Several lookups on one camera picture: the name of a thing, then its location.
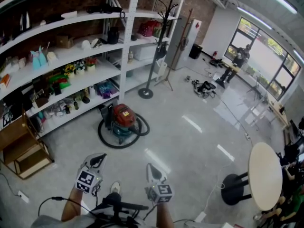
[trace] black table base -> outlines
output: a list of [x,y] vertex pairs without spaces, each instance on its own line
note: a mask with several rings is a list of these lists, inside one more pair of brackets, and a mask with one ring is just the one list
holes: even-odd
[[217,82],[220,86],[222,86],[225,89],[225,85],[224,85],[224,82],[222,80],[220,80],[218,78],[215,82]]
[[248,180],[242,180],[248,173],[242,175],[230,174],[224,180],[225,188],[221,190],[222,199],[228,205],[236,205],[242,200],[251,198],[251,194],[244,195],[244,186],[248,185]]

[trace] person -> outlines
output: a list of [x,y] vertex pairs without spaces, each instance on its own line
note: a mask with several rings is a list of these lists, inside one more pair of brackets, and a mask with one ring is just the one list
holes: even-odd
[[[69,199],[81,204],[83,192],[75,187],[72,189]],[[121,185],[120,182],[116,181],[112,184],[110,188],[110,194],[107,198],[121,201]],[[88,213],[87,215],[80,214],[81,207],[73,202],[67,201],[62,212],[61,221],[55,218],[51,218],[46,215],[39,216],[31,228],[86,228],[94,227],[99,228],[101,225],[95,223],[96,218]],[[100,204],[94,210],[91,211],[94,214],[104,213],[106,215],[113,215],[113,207]],[[121,216],[128,216],[127,214],[120,213]],[[136,221],[140,224],[141,228],[152,228],[152,226],[147,226],[145,222],[137,217]],[[113,224],[111,228],[118,228],[118,225]],[[169,213],[169,209],[166,203],[157,205],[157,218],[156,227],[158,228],[174,228],[172,218]]]
[[[233,59],[232,64],[236,64],[237,67],[241,68],[246,62],[248,62],[250,58],[249,51],[251,50],[251,45],[247,45],[246,48],[239,47],[237,49],[237,55]],[[230,67],[226,69],[222,77],[220,78],[221,81],[225,81],[226,77],[228,76],[227,83],[237,74],[236,71],[232,70]]]
[[254,220],[267,219],[273,216],[278,216],[280,221],[288,220],[294,217],[300,209],[304,201],[304,186],[299,187],[286,202],[286,198],[281,196],[277,204],[280,208],[276,207],[273,211],[266,214],[258,214],[253,217]]
[[304,161],[295,161],[282,169],[283,185],[282,190],[285,197],[290,197],[292,193],[302,185],[302,178],[304,177]]

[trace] white wall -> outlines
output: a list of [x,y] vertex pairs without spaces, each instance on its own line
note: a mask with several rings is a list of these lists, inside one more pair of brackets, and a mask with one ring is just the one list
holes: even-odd
[[221,9],[217,7],[203,43],[201,44],[203,51],[209,55],[212,55],[214,51],[217,51],[218,54],[216,58],[223,58],[238,27],[238,23],[241,17],[244,17],[248,21],[252,22],[261,28],[264,32],[266,32],[269,36],[271,36],[274,40],[276,40],[302,67],[300,71],[301,73],[297,75],[292,85],[288,88],[287,92],[280,100],[280,102],[284,104],[288,101],[289,97],[293,94],[298,85],[304,90],[304,65],[294,54],[293,47],[275,30],[268,29],[265,25],[258,22],[256,19],[253,19],[247,14],[240,13],[237,10],[233,10],[232,7],[227,9]]
[[240,19],[240,13],[231,9],[217,7],[201,44],[203,51],[209,55],[217,51],[216,58],[222,58],[238,27]]

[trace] white shelving unit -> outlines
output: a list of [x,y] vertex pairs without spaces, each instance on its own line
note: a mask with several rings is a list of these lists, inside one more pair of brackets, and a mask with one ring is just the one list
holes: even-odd
[[90,102],[88,104],[85,104],[83,102],[79,103],[79,109],[76,111],[71,111],[71,114],[63,115],[62,117],[52,117],[51,119],[46,120],[43,123],[44,131],[40,134],[40,136],[44,136],[47,133],[53,131],[54,129],[60,127],[61,125],[67,123],[68,121],[71,121],[75,117],[78,117],[79,115],[91,110],[92,108],[107,102],[108,100],[111,100],[115,97],[119,96],[119,92],[115,93],[114,95],[111,95],[111,98],[109,99],[103,99],[100,96],[96,96],[93,99],[90,99]]
[[[8,5],[9,3],[13,3],[14,0],[5,0],[2,3],[0,3],[0,9],[3,6]],[[111,6],[119,6],[119,3],[117,0],[109,0],[109,3]],[[114,95],[111,95],[111,99],[115,97],[119,97],[119,102],[122,103],[124,101],[124,93],[126,91],[129,91],[139,85],[142,85],[148,81],[148,76],[150,72],[151,66],[149,66],[152,63],[152,58],[138,61],[136,59],[133,60],[133,62],[128,64],[128,54],[129,49],[131,46],[137,46],[137,45],[143,45],[148,43],[156,43],[158,38],[156,37],[148,37],[148,38],[140,38],[136,41],[131,41],[131,34],[133,31],[133,23],[134,19],[136,17],[143,17],[143,18],[152,18],[152,19],[160,19],[161,17],[157,14],[156,11],[146,11],[146,10],[140,10],[137,9],[137,3],[138,0],[130,0],[129,9],[125,9],[124,12],[126,13],[126,20],[124,20],[123,24],[125,25],[124,32],[121,33],[120,36],[120,42],[115,45],[102,45],[98,49],[91,49],[91,50],[83,50],[81,48],[81,43],[83,40],[92,40],[94,38],[100,38],[102,35],[96,35],[96,36],[90,36],[87,38],[80,38],[76,41],[74,41],[74,46],[70,49],[62,49],[62,48],[50,48],[49,51],[54,51],[58,60],[47,64],[41,67],[39,70],[33,70],[33,67],[31,63],[27,64],[23,69],[19,70],[18,72],[11,75],[10,82],[8,84],[8,87],[0,91],[0,100],[3,99],[5,96],[10,94],[12,91],[16,90],[17,88],[23,86],[24,84],[30,82],[34,78],[41,76],[45,73],[48,73],[56,68],[59,68],[63,65],[66,65],[68,63],[80,60],[85,57],[98,55],[104,52],[111,52],[113,50],[119,50],[121,51],[115,53],[115,60],[119,61],[120,69],[116,68],[112,63],[107,61],[105,57],[102,58],[99,57],[99,63],[96,65],[96,71],[94,72],[86,72],[82,76],[75,76],[75,78],[70,79],[71,86],[65,88],[62,90],[62,93],[60,95],[52,95],[48,99],[48,103],[43,105],[42,107],[38,108],[37,106],[32,107],[27,114],[28,116],[33,116],[40,111],[43,111],[48,106],[54,104],[55,102],[58,102],[62,100],[65,97],[68,97],[86,87],[89,87],[93,84],[99,83],[106,79],[113,79],[115,84],[119,86],[119,92],[117,92]],[[174,17],[169,17],[169,19],[178,18],[181,10],[181,6],[183,4],[183,0],[180,0],[180,5],[178,6],[178,9],[176,10],[176,13]],[[78,23],[82,21],[88,21],[88,20],[94,20],[94,19],[105,19],[105,28],[107,28],[108,19],[111,18],[119,18],[119,13],[112,13],[112,14],[100,14],[100,13],[94,13],[94,14],[87,14],[86,12],[79,12],[77,17],[70,18],[70,19],[64,19],[58,22],[54,22],[48,25],[44,26],[36,26],[33,29],[21,34],[19,37],[17,37],[15,40],[8,42],[6,45],[0,47],[0,54],[4,51],[8,50],[12,46],[32,37],[35,35],[38,35],[40,33],[43,33],[45,31],[58,28],[64,25]],[[170,43],[172,34],[174,32],[176,26],[176,20],[173,22],[172,27],[170,29],[168,37],[165,37],[163,39],[164,42]],[[126,77],[126,73],[130,70],[133,70],[132,77]],[[152,79],[157,78],[158,75],[153,72]],[[46,120],[43,123],[44,131],[40,135],[45,135],[49,133],[50,131],[58,128],[59,126],[67,123],[68,121],[74,119],[75,117],[81,115],[82,113],[96,107],[99,104],[102,104],[109,99],[102,99],[99,96],[96,96],[93,99],[90,99],[90,102],[88,104],[80,103],[78,110],[73,110],[71,114],[66,114],[60,118],[52,117],[51,119]]]
[[49,49],[49,51],[55,52],[58,60],[54,61],[53,63],[42,66],[39,70],[34,70],[32,63],[27,63],[27,65],[23,69],[11,75],[11,79],[8,84],[8,87],[5,90],[0,90],[0,100],[3,99],[5,96],[7,96],[9,93],[13,92],[15,89],[26,84],[27,82],[30,82],[34,78],[46,74],[65,64],[83,59],[85,57],[101,54],[107,51],[122,49],[124,47],[123,43],[117,43],[115,45],[109,45],[109,44],[102,45],[98,49],[83,50],[81,48],[82,41],[85,39],[91,40],[93,38],[96,37],[90,36],[90,37],[78,39],[75,41],[74,46],[70,49],[64,49],[64,48]]
[[[126,77],[125,79],[125,85],[124,85],[124,91],[129,91],[137,86],[140,86],[148,81],[149,72],[151,67],[150,66],[144,66],[137,70],[133,71],[132,77]],[[158,75],[153,72],[152,79],[157,78]],[[113,78],[114,82],[120,86],[121,76]]]
[[10,49],[11,47],[13,47],[14,45],[28,39],[31,38],[35,35],[41,34],[43,32],[46,32],[48,30],[51,29],[55,29],[64,25],[70,25],[70,24],[74,24],[74,23],[79,23],[79,22],[83,22],[83,21],[90,21],[90,20],[95,20],[95,19],[110,19],[110,18],[119,18],[120,13],[111,13],[111,14],[107,14],[107,13],[93,13],[93,14],[88,14],[87,12],[78,12],[77,16],[74,18],[70,18],[70,19],[63,19],[57,22],[53,22],[47,25],[37,25],[34,26],[32,29],[22,33],[21,35],[19,35],[18,37],[16,37],[14,40],[10,40],[7,44],[5,44],[4,46],[0,47],[0,54],[5,52],[6,50]]
[[84,75],[75,75],[74,78],[69,79],[71,86],[61,90],[59,95],[51,95],[48,99],[48,103],[44,104],[40,108],[34,103],[34,107],[27,112],[28,116],[32,116],[48,106],[84,89],[91,85],[97,84],[106,79],[112,78],[120,74],[120,70],[114,67],[109,61],[105,59],[99,59],[96,64],[96,70],[92,72],[85,72]]

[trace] window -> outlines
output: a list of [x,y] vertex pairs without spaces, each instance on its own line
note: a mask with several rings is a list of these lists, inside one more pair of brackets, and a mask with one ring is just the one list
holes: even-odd
[[236,48],[245,48],[246,45],[251,44],[252,40],[243,34],[237,32],[232,40],[232,45]]
[[301,67],[274,39],[248,20],[241,18],[225,56],[231,61],[237,48],[251,45],[247,74],[279,100],[292,84]]
[[228,57],[231,61],[237,56],[237,50],[235,47],[229,46],[225,56]]
[[246,19],[243,19],[243,18],[241,18],[241,21],[238,25],[238,29],[245,32],[252,38],[256,37],[257,31],[258,31],[258,27],[251,24],[249,21],[247,21]]
[[248,65],[258,71],[266,80],[261,81],[263,87],[267,87],[286,56],[286,51],[265,32],[259,31],[252,48]]
[[284,62],[284,66],[293,74],[293,76],[296,76],[297,73],[300,71],[300,66],[295,62],[295,60],[288,54],[287,58]]

